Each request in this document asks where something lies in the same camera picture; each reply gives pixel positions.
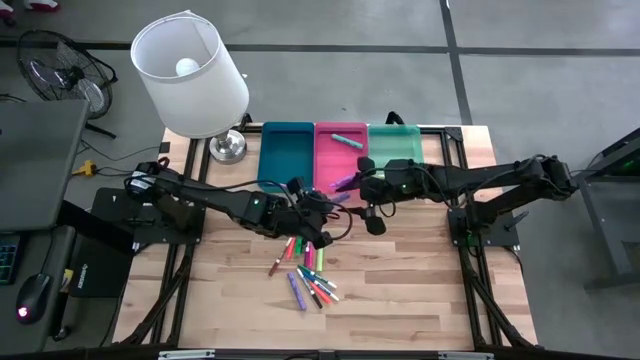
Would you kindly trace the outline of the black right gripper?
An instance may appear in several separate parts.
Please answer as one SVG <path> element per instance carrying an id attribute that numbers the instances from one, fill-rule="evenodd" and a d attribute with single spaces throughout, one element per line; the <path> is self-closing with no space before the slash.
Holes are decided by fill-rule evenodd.
<path id="1" fill-rule="evenodd" d="M 383 168 L 375 165 L 369 157 L 358 158 L 358 170 L 348 183 L 350 190 L 360 190 L 360 197 L 367 202 L 366 207 L 352 207 L 349 212 L 361 216 L 367 232 L 382 235 L 386 232 L 383 219 L 376 214 L 375 207 L 385 218 L 396 214 L 397 206 L 393 198 L 394 186 L 386 179 L 386 174 L 400 169 L 400 160 L 390 160 Z"/>

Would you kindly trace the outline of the teal highlighter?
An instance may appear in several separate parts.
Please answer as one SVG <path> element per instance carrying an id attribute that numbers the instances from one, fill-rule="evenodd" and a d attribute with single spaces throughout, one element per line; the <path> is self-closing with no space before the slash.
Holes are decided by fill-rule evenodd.
<path id="1" fill-rule="evenodd" d="M 331 134 L 331 139 L 359 150 L 364 148 L 364 145 L 361 142 L 352 140 L 350 138 L 347 138 L 335 133 Z"/>

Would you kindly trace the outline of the blue plastic bin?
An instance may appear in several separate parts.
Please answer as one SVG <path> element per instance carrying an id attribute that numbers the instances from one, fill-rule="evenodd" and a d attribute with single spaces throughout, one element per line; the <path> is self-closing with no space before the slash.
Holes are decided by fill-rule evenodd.
<path id="1" fill-rule="evenodd" d="M 286 184 L 301 177 L 305 187 L 312 187 L 314 130 L 310 122 L 264 123 L 257 179 Z"/>

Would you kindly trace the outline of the green Expo marker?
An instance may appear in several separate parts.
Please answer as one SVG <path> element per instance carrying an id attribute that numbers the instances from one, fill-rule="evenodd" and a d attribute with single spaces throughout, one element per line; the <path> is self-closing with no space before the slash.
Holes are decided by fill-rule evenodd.
<path id="1" fill-rule="evenodd" d="M 325 277 L 321 276 L 319 273 L 303 266 L 303 265 L 298 265 L 298 268 L 305 274 L 311 275 L 312 277 L 316 278 L 317 280 L 325 283 L 326 285 L 328 285 L 329 287 L 336 289 L 337 285 L 333 282 L 331 282 L 330 280 L 326 279 Z"/>

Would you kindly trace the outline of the brown Expo marker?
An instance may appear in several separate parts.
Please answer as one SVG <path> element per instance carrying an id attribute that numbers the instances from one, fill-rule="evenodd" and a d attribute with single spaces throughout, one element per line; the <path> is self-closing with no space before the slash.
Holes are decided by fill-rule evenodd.
<path id="1" fill-rule="evenodd" d="M 295 237 L 290 237 L 287 239 L 284 249 L 282 250 L 282 252 L 276 257 L 273 265 L 271 266 L 271 268 L 269 269 L 268 272 L 268 276 L 272 277 L 274 275 L 274 273 L 276 272 L 276 270 L 278 269 L 280 263 L 282 262 L 283 258 L 285 257 L 285 255 L 288 253 L 289 248 L 291 247 L 293 241 L 295 240 Z"/>

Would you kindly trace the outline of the blue Expo marker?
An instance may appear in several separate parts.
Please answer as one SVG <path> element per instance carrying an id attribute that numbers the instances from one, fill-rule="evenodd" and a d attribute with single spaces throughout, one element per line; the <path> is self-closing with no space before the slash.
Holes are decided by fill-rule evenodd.
<path id="1" fill-rule="evenodd" d="M 328 295 L 331 299 L 335 300 L 336 302 L 340 301 L 340 299 L 337 297 L 337 295 L 335 295 L 329 288 L 327 288 L 325 285 L 323 285 L 320 281 L 318 281 L 317 279 L 313 278 L 313 283 L 319 289 L 321 289 L 326 295 Z"/>

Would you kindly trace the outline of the black Expo marker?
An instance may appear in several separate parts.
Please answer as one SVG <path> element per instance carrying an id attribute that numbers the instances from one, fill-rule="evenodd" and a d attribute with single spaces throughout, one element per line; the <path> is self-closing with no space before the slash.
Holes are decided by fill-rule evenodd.
<path id="1" fill-rule="evenodd" d="M 299 268 L 297 268 L 296 271 L 297 271 L 300 279 L 302 280 L 305 288 L 307 289 L 309 295 L 311 296 L 311 299 L 315 303 L 316 307 L 318 309 L 322 309 L 323 305 L 321 303 L 321 300 L 319 299 L 319 297 L 317 296 L 316 292 L 311 287 L 311 284 L 309 283 L 308 279 L 304 276 L 303 272 Z"/>

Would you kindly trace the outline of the orange Expo marker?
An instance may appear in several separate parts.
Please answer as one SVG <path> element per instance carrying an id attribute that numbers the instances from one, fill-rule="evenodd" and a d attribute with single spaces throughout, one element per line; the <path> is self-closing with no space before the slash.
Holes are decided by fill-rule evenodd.
<path id="1" fill-rule="evenodd" d="M 315 294 L 319 297 L 319 299 L 326 303 L 331 304 L 331 298 L 322 291 L 316 284 L 314 284 L 311 280 L 308 280 L 307 283 L 310 285 L 311 289 L 315 292 Z"/>

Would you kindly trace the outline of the pink plastic bin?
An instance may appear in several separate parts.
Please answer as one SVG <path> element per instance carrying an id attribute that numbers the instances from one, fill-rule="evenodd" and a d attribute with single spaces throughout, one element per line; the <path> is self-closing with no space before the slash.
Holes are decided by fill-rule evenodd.
<path id="1" fill-rule="evenodd" d="M 337 134 L 362 145 L 356 148 L 332 138 Z M 361 122 L 315 124 L 313 186 L 330 198 L 339 196 L 334 184 L 357 171 L 357 159 L 368 155 L 368 126 Z"/>

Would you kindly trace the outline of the white shade table lamp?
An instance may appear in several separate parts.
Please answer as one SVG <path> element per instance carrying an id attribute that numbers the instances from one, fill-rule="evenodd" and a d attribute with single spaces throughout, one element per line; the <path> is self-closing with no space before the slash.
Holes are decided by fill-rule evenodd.
<path id="1" fill-rule="evenodd" d="M 167 129 L 209 138 L 222 164 L 245 157 L 247 142 L 233 126 L 246 115 L 249 90 L 209 20 L 189 10 L 155 20 L 136 35 L 130 56 Z"/>

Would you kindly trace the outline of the black computer tower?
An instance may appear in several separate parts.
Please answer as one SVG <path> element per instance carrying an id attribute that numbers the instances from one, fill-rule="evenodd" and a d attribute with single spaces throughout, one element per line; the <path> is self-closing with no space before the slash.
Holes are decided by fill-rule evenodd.
<path id="1" fill-rule="evenodd" d="M 118 298 L 126 285 L 132 258 L 98 240 L 80 236 L 72 254 L 70 295 Z"/>

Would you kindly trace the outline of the grey metal stand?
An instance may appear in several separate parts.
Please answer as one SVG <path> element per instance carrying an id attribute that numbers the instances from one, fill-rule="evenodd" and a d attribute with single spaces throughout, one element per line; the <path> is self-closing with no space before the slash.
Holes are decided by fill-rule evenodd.
<path id="1" fill-rule="evenodd" d="M 640 127 L 597 153 L 574 177 L 611 266 L 609 275 L 584 288 L 640 285 Z"/>

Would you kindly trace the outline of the black floor fan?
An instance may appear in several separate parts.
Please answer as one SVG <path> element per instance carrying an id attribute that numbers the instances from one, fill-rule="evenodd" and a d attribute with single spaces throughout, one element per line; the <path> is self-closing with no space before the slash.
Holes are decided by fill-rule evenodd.
<path id="1" fill-rule="evenodd" d="M 45 101 L 85 100 L 85 128 L 114 139 L 116 135 L 91 124 L 113 103 L 115 69 L 71 38 L 49 30 L 28 30 L 17 40 L 17 65 L 30 88 Z"/>

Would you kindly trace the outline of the black computer mouse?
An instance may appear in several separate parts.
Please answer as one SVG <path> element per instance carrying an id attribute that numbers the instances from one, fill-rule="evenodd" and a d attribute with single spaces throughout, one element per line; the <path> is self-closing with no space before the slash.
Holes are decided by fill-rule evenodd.
<path id="1" fill-rule="evenodd" d="M 51 277 L 38 273 L 28 277 L 16 297 L 16 319 L 20 324 L 38 322 L 46 311 Z"/>

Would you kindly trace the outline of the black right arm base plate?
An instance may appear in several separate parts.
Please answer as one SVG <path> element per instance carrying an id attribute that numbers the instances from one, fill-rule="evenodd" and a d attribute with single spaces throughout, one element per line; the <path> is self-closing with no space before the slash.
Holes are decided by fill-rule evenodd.
<path id="1" fill-rule="evenodd" d="M 472 225 L 462 208 L 449 209 L 447 220 L 451 243 L 456 247 L 518 247 L 520 242 L 517 224 L 528 215 L 518 216 L 512 213 L 500 215 L 495 222 L 485 225 Z"/>

